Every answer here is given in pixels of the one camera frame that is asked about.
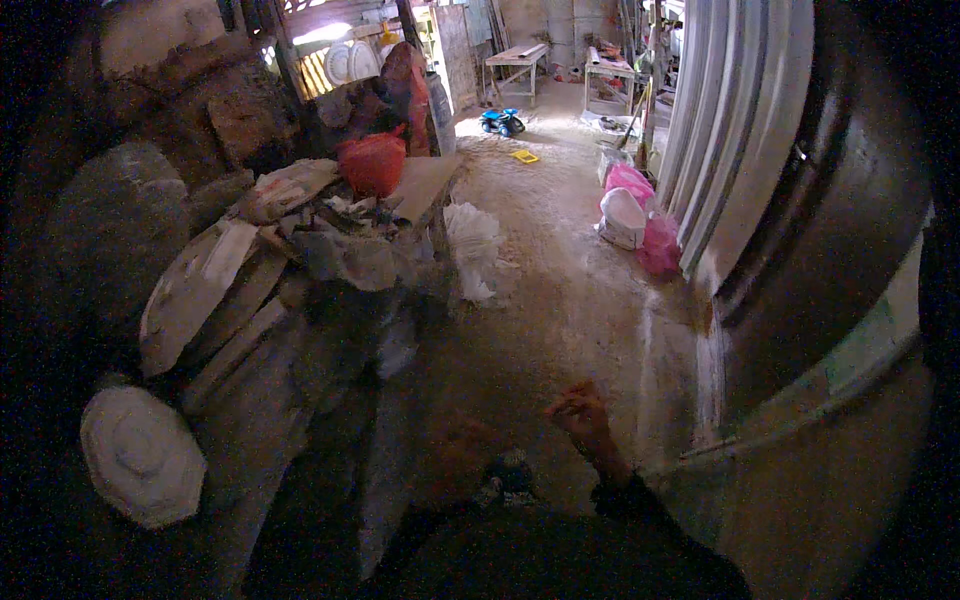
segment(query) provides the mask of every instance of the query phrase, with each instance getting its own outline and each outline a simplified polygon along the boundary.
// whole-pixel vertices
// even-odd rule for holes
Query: stick
[[[636,103],[636,108],[634,108],[634,118],[630,120],[630,127],[628,127],[627,132],[623,134],[623,139],[621,139],[620,143],[616,145],[617,150],[623,150],[623,147],[627,145],[627,140],[630,139],[630,132],[634,130],[634,123],[636,122],[636,118],[640,115],[640,110],[643,107],[643,102],[646,100],[649,90],[649,85],[643,88],[643,93],[640,94],[640,101]]]

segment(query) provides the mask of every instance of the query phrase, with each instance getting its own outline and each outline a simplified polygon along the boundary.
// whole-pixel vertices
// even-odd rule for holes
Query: dusty floor
[[[432,435],[458,415],[479,419],[528,451],[548,501],[586,512],[595,475],[540,412],[564,386],[592,377],[609,390],[612,432],[629,459],[686,447],[687,407],[641,391],[644,315],[685,323],[686,291],[678,277],[654,281],[630,252],[598,238],[592,226],[603,189],[597,135],[579,121],[583,89],[552,81],[541,89],[533,109],[516,100],[527,128],[516,139],[484,133],[476,119],[482,109],[457,123],[466,170],[454,202],[499,219],[507,238],[500,257],[517,267],[497,269],[489,304],[467,309],[424,345],[423,431]],[[540,161],[509,156],[520,149]]]

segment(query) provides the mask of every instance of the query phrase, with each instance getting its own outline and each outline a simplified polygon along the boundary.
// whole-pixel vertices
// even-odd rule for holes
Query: wooden board
[[[218,394],[217,384],[226,380],[253,351],[264,334],[286,314],[287,310],[279,298],[267,302],[187,386],[183,392],[183,412],[187,415],[202,415],[210,406],[216,406],[222,399],[222,394],[226,393],[221,386]]]
[[[206,320],[180,359],[196,365],[222,347],[238,329],[246,325],[274,289],[287,264],[287,257],[266,242],[237,273],[233,285],[220,305]]]
[[[476,64],[467,35],[467,18],[459,4],[430,11],[440,37],[440,75],[449,92],[450,109],[456,114],[477,103]]]
[[[194,238],[156,283],[140,320],[145,377],[167,372],[177,363],[233,283],[256,231],[242,221],[218,222]]]
[[[500,54],[493,55],[492,57],[485,60],[487,66],[497,66],[497,65],[518,65],[518,66],[531,66],[540,60],[547,52],[550,51],[550,48],[544,44],[541,44],[541,48],[536,51],[531,52],[526,56],[521,56],[524,52],[530,50],[530,46],[514,46],[510,50],[504,50]]]
[[[394,218],[418,224],[438,201],[459,166],[460,158],[456,156],[407,158],[400,184],[384,201],[394,212]]]

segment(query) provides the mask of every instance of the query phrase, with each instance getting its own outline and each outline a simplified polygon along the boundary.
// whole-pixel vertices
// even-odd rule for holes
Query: plastic bag
[[[607,175],[605,189],[609,192],[616,187],[625,187],[636,198],[641,208],[646,209],[647,201],[654,197],[654,186],[637,169],[625,162],[614,164]]]
[[[444,207],[446,236],[453,251],[453,260],[460,273],[464,299],[472,301],[492,298],[495,292],[483,280],[496,264],[500,244],[500,222],[489,212],[473,204],[450,204]]]
[[[625,250],[635,250],[643,242],[647,215],[630,190],[616,187],[600,201],[603,218],[593,226],[600,237]]]
[[[670,215],[653,215],[647,221],[643,243],[636,250],[636,259],[653,276],[680,272],[680,246],[677,244],[677,222]]]

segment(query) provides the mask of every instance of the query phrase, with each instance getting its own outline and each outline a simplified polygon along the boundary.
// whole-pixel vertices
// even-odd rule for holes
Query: rubble
[[[105,338],[135,340],[143,302],[190,241],[185,201],[152,144],[122,144],[81,167],[47,217],[34,269],[48,334],[69,335],[89,315]]]

